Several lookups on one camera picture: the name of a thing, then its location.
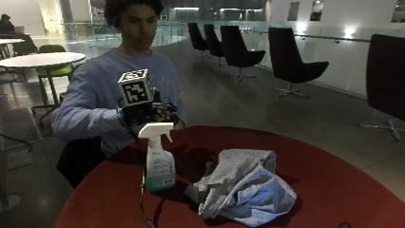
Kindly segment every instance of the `hand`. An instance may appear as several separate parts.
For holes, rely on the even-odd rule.
[[[182,120],[178,120],[178,123],[174,125],[174,130],[179,130],[185,128],[185,123],[182,122]]]
[[[169,122],[171,119],[171,113],[162,111],[161,114],[155,117],[155,122]]]
[[[167,111],[162,111],[159,116],[157,117],[157,122],[169,122],[171,120],[171,113]],[[185,123],[182,120],[178,120],[178,123],[174,125],[173,129],[178,130],[185,128]]]

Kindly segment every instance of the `window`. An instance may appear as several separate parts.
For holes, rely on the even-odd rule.
[[[289,18],[287,21],[295,21],[298,17],[298,9],[299,9],[299,3],[291,2],[290,3],[290,9],[289,9]]]
[[[310,21],[319,21],[321,12],[323,11],[323,0],[313,1],[313,11],[310,16]]]
[[[395,1],[391,22],[405,22],[405,0]]]

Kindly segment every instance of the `curly hair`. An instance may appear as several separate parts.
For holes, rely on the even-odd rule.
[[[105,0],[103,18],[109,26],[118,27],[119,14],[134,4],[149,6],[155,15],[161,15],[165,8],[161,0]]]

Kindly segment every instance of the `glass railing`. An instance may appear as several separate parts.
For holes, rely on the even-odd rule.
[[[69,44],[82,43],[91,48],[113,48],[119,45],[119,32],[109,27],[105,21],[62,23],[62,27],[63,37]],[[151,47],[185,40],[186,32],[183,23],[159,22]]]
[[[247,49],[265,50],[258,67],[271,70],[267,53],[267,27],[283,25],[258,21],[194,21],[203,36],[203,24],[213,24],[219,39],[219,26],[239,26]],[[322,76],[311,84],[366,96],[367,40],[374,33],[405,37],[403,29],[291,27],[303,62],[327,61]],[[67,42],[85,42],[90,47],[111,48],[119,44],[114,28],[102,23],[63,24]],[[189,38],[186,22],[159,21],[153,46],[167,45]]]

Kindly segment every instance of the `fiducial marker cube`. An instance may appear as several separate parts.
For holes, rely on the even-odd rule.
[[[139,105],[153,101],[154,90],[147,69],[122,73],[117,85],[125,106]]]

